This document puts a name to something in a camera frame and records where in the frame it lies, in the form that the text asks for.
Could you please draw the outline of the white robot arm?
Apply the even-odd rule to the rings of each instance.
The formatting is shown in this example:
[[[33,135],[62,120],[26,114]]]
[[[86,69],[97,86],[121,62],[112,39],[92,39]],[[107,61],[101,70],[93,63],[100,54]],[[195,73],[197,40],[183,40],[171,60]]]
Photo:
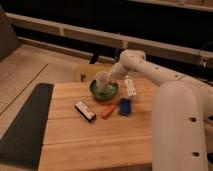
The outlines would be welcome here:
[[[124,50],[110,71],[122,79],[136,71],[158,86],[151,109],[153,171],[210,171],[206,133],[213,136],[213,86]]]

